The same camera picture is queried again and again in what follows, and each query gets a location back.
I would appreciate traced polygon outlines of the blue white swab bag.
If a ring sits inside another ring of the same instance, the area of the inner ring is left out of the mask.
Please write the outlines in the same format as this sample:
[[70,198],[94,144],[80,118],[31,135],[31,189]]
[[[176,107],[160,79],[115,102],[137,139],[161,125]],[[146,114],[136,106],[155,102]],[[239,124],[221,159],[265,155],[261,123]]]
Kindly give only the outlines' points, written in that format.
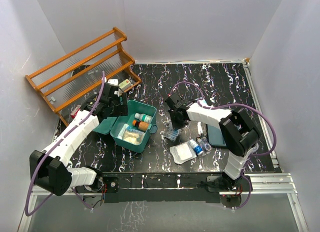
[[133,145],[139,145],[143,141],[144,136],[145,132],[124,124],[117,138]]

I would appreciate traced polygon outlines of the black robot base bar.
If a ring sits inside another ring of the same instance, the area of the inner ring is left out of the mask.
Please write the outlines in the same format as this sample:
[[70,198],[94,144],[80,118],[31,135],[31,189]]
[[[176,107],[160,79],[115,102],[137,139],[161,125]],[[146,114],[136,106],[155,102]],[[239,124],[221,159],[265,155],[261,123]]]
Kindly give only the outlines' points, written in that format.
[[122,172],[102,174],[102,185],[92,193],[104,197],[105,203],[205,201],[240,204],[241,196],[253,190],[251,179],[237,179],[234,185],[221,173],[213,172]]

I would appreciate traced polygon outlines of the teal plastic medicine box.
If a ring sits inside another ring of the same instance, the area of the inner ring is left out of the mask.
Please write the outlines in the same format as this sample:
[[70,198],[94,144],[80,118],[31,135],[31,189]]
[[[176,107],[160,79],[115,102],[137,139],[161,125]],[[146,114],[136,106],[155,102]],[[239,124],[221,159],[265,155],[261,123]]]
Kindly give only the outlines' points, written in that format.
[[[103,135],[110,134],[118,146],[142,153],[151,134],[158,129],[156,125],[157,109],[135,100],[129,100],[127,106],[127,116],[104,119],[93,131]],[[151,121],[148,122],[145,131],[134,126],[133,121],[136,119],[136,114],[151,116]]]

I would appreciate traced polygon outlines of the white bottle blue label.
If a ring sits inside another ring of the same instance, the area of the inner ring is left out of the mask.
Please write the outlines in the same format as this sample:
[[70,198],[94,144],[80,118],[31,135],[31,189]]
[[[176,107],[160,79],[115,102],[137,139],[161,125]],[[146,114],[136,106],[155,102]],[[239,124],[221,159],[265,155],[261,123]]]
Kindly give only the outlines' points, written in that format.
[[204,154],[203,149],[194,139],[189,140],[188,144],[192,147],[193,151],[197,156],[201,156]]

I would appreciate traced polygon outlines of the beige gauze roll pack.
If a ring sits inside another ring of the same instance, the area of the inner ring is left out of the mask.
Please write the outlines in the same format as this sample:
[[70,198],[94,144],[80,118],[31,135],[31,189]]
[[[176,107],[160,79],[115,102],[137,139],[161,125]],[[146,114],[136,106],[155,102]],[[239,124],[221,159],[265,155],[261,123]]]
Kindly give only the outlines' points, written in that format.
[[139,145],[144,139],[145,133],[125,131],[122,139],[128,143]]

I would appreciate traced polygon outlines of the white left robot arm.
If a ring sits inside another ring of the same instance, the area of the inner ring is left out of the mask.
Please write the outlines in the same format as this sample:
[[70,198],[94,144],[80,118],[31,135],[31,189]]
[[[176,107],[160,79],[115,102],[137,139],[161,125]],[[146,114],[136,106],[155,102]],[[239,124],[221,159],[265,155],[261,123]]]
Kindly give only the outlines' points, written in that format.
[[103,187],[102,173],[91,166],[69,168],[68,164],[85,138],[107,118],[127,116],[126,93],[109,83],[89,97],[66,129],[42,151],[29,157],[31,185],[61,196],[68,189],[86,186],[93,192]]

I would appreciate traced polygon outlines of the brown bottle orange label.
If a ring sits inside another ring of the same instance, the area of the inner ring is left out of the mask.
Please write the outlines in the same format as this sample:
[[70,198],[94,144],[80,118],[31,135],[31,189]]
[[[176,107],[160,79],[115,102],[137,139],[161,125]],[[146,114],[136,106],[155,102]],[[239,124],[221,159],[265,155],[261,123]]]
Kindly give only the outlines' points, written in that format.
[[133,120],[132,125],[136,128],[138,128],[141,131],[146,132],[148,130],[149,127],[149,123],[143,122],[143,121],[137,121],[137,120]]

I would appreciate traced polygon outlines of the white square gauze pack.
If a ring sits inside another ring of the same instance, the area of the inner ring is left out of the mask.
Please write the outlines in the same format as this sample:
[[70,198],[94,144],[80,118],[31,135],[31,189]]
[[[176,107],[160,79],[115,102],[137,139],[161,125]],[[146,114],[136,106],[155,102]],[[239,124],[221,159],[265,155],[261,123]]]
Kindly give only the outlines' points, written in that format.
[[169,148],[173,160],[176,164],[181,165],[189,160],[196,158],[196,154],[188,142],[184,142],[177,146],[172,146]]

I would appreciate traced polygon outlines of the white bottle green label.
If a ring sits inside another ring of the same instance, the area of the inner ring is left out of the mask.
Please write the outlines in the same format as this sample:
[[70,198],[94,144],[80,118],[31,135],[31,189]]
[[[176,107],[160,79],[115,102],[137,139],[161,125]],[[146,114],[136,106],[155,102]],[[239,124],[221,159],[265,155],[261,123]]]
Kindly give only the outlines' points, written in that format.
[[152,119],[153,117],[152,116],[149,116],[149,115],[146,115],[146,114],[139,114],[139,113],[136,113],[134,115],[134,117],[139,120],[139,121],[142,121],[142,122],[146,122],[148,124],[150,124],[152,122]]

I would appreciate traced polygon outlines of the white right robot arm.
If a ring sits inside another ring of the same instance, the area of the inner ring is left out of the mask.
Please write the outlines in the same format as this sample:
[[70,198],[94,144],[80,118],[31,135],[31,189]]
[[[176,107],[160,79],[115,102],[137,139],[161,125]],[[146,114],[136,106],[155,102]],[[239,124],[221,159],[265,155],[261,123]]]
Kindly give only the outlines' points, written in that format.
[[246,110],[209,107],[200,99],[185,100],[176,93],[170,95],[165,103],[174,129],[183,128],[189,121],[198,121],[221,132],[229,155],[225,169],[214,180],[214,185],[230,191],[239,187],[249,156],[258,149],[261,137]]

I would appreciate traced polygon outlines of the clear bag blue items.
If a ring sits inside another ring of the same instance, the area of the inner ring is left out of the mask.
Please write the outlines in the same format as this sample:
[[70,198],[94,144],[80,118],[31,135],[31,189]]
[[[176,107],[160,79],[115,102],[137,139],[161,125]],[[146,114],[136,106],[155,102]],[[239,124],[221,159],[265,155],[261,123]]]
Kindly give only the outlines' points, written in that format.
[[181,129],[167,128],[164,137],[172,142],[175,142],[177,137],[181,134]]

